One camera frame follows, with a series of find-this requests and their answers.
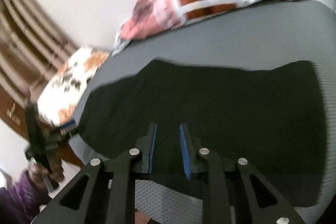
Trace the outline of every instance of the person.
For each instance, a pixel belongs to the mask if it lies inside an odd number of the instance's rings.
[[[0,223],[30,224],[40,212],[41,205],[47,205],[51,198],[43,183],[43,176],[49,175],[57,182],[64,180],[61,160],[54,160],[50,174],[42,165],[30,162],[19,182],[9,189],[0,188]]]

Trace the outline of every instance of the gray surface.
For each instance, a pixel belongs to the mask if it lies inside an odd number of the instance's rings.
[[[153,58],[184,64],[273,69],[297,60],[316,67],[327,114],[327,159],[318,203],[298,208],[306,223],[318,220],[336,192],[336,14],[317,1],[267,3],[236,10],[180,30],[134,42],[98,70],[75,112],[78,121],[89,93],[133,75]],[[80,137],[71,147],[83,162],[96,157]],[[200,223],[201,200],[153,182],[137,181],[136,207],[161,223]]]

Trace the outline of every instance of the brown curtain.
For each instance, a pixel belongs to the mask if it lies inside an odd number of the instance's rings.
[[[22,107],[76,50],[36,1],[0,0],[0,85]]]

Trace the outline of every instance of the silver screw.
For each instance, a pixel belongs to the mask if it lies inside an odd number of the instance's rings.
[[[202,154],[202,155],[207,155],[207,154],[209,154],[209,149],[207,149],[207,148],[201,148],[200,150],[199,150],[199,152]]]
[[[245,158],[240,158],[240,159],[238,160],[238,163],[239,163],[240,165],[246,165],[246,164],[248,163],[248,161],[247,161],[247,159],[245,159]]]
[[[91,164],[92,166],[96,166],[96,165],[98,165],[99,163],[100,163],[100,159],[97,159],[97,158],[92,159],[92,160],[90,161],[90,164]]]
[[[129,153],[131,154],[131,155],[137,155],[137,154],[139,154],[140,153],[140,150],[139,149],[137,149],[137,148],[132,148],[130,151],[129,151]]]
[[[281,217],[277,220],[277,224],[288,224],[289,223],[289,218],[287,217]]]

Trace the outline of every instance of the gray textured fabric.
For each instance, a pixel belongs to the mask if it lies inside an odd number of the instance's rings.
[[[317,1],[271,2],[134,42],[102,65],[73,116],[79,120],[93,89],[136,74],[156,57],[183,64],[247,69],[273,69],[297,60],[311,60],[319,77],[328,119],[327,158],[317,204],[297,210],[306,223],[314,224],[336,192],[335,26],[335,13]],[[85,163],[99,156],[79,136],[70,145]],[[155,220],[201,223],[201,200],[153,182],[137,181],[136,186],[136,207]]]

